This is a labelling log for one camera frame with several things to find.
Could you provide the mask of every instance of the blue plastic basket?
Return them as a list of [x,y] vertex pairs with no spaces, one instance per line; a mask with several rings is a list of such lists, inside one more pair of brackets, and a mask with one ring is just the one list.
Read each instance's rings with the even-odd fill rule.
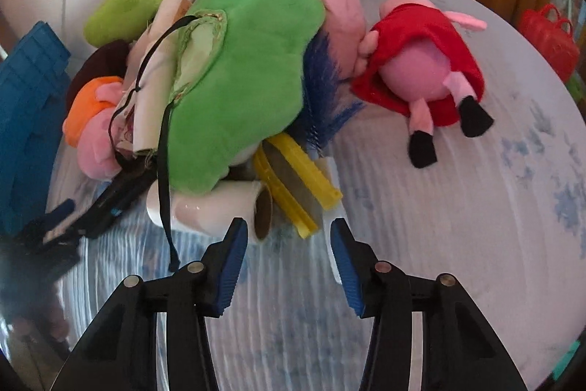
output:
[[62,137],[70,53],[37,23],[0,64],[0,234],[45,213]]

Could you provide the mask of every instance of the yellow plastic object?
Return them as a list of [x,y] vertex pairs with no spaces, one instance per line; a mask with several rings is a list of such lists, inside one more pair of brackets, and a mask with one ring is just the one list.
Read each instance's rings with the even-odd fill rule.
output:
[[267,155],[261,144],[253,156],[254,169],[259,179],[265,183],[273,200],[279,205],[291,223],[297,229],[298,234],[307,239],[318,230],[318,225],[309,216],[293,195],[285,187],[285,184],[277,177],[268,162]]
[[303,184],[315,196],[320,206],[326,211],[336,207],[342,199],[342,192],[332,186],[301,146],[286,133],[279,133],[267,138],[277,148],[285,160],[295,170]]

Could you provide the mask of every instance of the black strap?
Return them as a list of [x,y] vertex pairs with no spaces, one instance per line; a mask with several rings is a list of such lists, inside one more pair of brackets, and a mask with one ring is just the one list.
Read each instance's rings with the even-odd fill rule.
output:
[[120,167],[122,167],[122,169],[124,169],[124,170],[129,169],[130,164],[129,164],[128,160],[126,158],[124,158],[120,154],[119,151],[116,150],[116,145],[114,145],[114,137],[112,136],[112,125],[114,124],[114,119],[117,116],[119,116],[119,114],[121,114],[124,110],[126,110],[126,107],[128,107],[128,105],[130,104],[130,101],[133,97],[133,94],[135,92],[140,91],[141,88],[139,87],[139,83],[141,81],[142,75],[144,74],[144,72],[147,68],[148,62],[151,60],[151,57],[156,52],[156,50],[159,48],[159,46],[161,45],[163,40],[165,40],[167,37],[169,37],[176,30],[181,29],[182,27],[186,27],[187,25],[189,25],[192,21],[194,21],[196,19],[197,19],[197,17],[195,17],[194,15],[186,15],[185,17],[182,17],[175,24],[173,24],[171,27],[169,27],[169,29],[166,30],[166,32],[159,38],[159,40],[157,40],[155,42],[155,44],[151,47],[151,49],[148,51],[148,53],[145,55],[144,59],[142,60],[141,66],[138,69],[137,80],[134,83],[134,88],[129,91],[128,96],[126,98],[126,101],[124,102],[124,105],[122,105],[122,107],[118,108],[118,110],[116,110],[114,112],[114,114],[112,115],[112,118],[110,119],[110,124],[108,125],[108,136],[110,137],[110,145],[112,145],[112,150],[114,151],[114,156],[116,158],[116,161],[118,162]]
[[169,272],[174,273],[179,270],[181,262],[177,249],[173,244],[171,237],[171,195],[169,193],[169,165],[167,163],[167,142],[169,139],[169,120],[171,119],[171,112],[173,110],[173,103],[171,102],[165,108],[163,114],[163,122],[160,127],[159,148],[157,150],[157,177],[159,178],[159,213],[160,220],[165,229],[165,236],[169,243]]

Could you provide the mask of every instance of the lime green plush toy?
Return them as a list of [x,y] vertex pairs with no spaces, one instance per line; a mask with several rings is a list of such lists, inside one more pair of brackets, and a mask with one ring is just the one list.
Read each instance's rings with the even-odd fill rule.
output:
[[234,158],[303,106],[303,55],[321,0],[196,0],[180,32],[169,121],[169,184],[209,192]]
[[130,43],[152,22],[162,0],[105,0],[83,29],[90,45],[99,48],[115,40]]

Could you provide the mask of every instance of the metal screw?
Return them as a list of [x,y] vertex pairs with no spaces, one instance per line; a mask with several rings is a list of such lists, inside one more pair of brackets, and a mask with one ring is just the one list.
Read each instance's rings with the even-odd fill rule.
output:
[[439,281],[446,287],[453,287],[456,285],[456,278],[450,274],[442,274],[439,276]]
[[140,278],[138,276],[128,276],[124,279],[124,286],[128,288],[132,288],[138,285],[140,282]]
[[206,268],[206,266],[203,265],[201,262],[191,262],[187,266],[187,270],[192,274],[198,274],[205,268]]
[[374,264],[374,269],[381,274],[388,274],[393,269],[393,266],[388,262],[381,260],[380,262],[376,262],[376,264]]

